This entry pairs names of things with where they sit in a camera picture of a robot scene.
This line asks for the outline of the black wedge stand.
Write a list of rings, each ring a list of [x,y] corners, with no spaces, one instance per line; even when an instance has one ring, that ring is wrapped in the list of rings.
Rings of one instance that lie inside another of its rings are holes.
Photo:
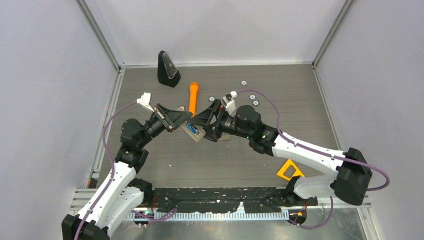
[[[179,69],[164,50],[158,54],[157,79],[160,84],[171,88],[175,88],[181,79]]]

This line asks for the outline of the blue battery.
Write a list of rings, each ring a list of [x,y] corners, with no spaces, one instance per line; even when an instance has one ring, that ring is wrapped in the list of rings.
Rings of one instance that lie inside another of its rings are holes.
[[[190,130],[191,133],[193,134],[197,134],[199,132],[199,130],[197,129],[196,126],[194,126],[193,124],[187,123],[186,127]]]

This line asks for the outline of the yellow triangular frame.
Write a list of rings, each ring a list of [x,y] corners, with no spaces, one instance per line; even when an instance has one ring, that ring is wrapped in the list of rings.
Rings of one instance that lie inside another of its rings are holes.
[[[282,165],[282,167],[276,172],[276,176],[286,181],[290,181],[294,177],[305,177],[292,159],[288,159]]]

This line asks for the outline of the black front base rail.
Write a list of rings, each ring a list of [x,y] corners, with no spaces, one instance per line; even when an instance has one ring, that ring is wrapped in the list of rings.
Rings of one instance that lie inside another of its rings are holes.
[[[282,207],[317,206],[318,200],[295,197],[277,187],[155,188],[156,207],[161,212],[234,213],[239,206],[248,213],[276,213]]]

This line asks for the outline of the grey battery cover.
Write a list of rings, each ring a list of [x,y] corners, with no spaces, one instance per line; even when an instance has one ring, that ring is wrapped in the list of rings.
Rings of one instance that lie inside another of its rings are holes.
[[[222,134],[219,138],[219,141],[228,141],[231,139],[231,136],[229,134]]]

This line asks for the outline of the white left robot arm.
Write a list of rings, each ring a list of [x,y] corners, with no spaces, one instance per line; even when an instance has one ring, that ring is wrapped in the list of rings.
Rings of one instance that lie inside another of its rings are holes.
[[[173,132],[192,117],[184,110],[157,104],[150,118],[140,123],[127,119],[121,126],[121,146],[107,178],[77,214],[67,214],[61,223],[64,240],[109,240],[118,226],[137,206],[153,202],[153,187],[137,178],[149,152],[145,146],[163,131]]]

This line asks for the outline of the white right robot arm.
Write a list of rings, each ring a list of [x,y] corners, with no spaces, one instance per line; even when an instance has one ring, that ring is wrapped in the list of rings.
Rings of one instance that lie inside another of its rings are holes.
[[[252,106],[242,105],[231,116],[219,100],[190,118],[189,123],[202,127],[206,132],[204,138],[212,142],[217,142],[223,133],[246,138],[259,154],[290,159],[322,173],[290,179],[282,192],[284,206],[302,205],[310,198],[329,196],[354,206],[364,201],[373,173],[365,165],[363,154],[355,148],[343,152],[296,139],[263,123],[260,113]]]

